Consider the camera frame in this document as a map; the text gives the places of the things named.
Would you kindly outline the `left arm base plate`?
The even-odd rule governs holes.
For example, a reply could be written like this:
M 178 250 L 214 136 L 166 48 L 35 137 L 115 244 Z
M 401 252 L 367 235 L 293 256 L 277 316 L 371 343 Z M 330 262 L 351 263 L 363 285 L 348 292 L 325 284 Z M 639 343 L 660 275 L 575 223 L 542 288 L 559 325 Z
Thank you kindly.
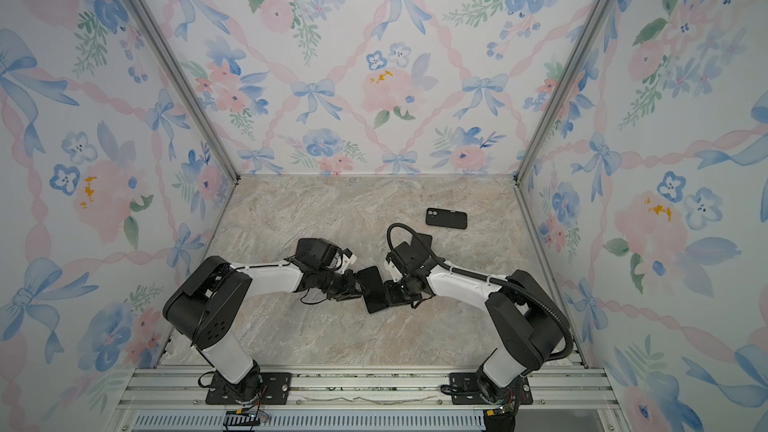
M 231 384 L 218 371 L 209 371 L 198 378 L 198 386 L 207 392 L 207 405 L 285 405 L 292 378 L 288 372 L 251 372 Z

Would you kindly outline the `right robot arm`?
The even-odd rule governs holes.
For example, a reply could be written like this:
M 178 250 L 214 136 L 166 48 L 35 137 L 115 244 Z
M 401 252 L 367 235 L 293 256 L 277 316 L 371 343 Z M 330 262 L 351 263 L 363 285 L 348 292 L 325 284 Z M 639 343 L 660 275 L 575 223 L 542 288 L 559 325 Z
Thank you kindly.
M 391 249 L 386 266 L 393 276 L 384 283 L 389 306 L 416 308 L 428 299 L 448 297 L 489 315 L 499 346 L 479 366 L 475 383 L 455 386 L 452 395 L 478 396 L 499 404 L 519 394 L 529 373 L 573 352 L 568 319 L 523 270 L 501 277 L 461 269 L 436 256 L 419 239 Z

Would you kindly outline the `blue-edged black phone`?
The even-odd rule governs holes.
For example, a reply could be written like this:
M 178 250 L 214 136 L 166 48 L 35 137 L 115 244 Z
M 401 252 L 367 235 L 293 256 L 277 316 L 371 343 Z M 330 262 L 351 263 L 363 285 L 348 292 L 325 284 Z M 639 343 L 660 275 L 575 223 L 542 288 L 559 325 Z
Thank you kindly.
M 356 279 L 368 314 L 375 314 L 390 307 L 384 281 L 376 266 L 360 270 L 356 273 Z

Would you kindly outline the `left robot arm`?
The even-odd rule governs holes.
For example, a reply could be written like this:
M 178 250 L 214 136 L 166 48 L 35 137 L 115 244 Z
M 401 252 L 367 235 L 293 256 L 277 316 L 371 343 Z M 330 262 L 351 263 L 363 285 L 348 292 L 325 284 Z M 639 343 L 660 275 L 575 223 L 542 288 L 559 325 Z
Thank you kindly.
M 293 255 L 273 263 L 233 263 L 218 255 L 203 260 L 165 303 L 162 315 L 214 368 L 214 377 L 256 395 L 259 366 L 231 331 L 245 299 L 272 293 L 320 290 L 330 300 L 362 296 L 349 249 L 321 238 L 301 238 Z

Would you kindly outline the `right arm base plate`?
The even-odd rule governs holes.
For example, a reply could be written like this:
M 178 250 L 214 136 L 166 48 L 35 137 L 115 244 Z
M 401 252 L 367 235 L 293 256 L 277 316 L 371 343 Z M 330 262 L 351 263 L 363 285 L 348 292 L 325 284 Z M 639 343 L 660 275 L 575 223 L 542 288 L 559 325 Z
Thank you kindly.
M 500 387 L 479 373 L 453 372 L 448 383 L 440 386 L 440 392 L 448 395 L 454 405 L 482 405 L 497 408 L 532 405 L 533 397 L 526 377 L 514 379 L 508 386 Z

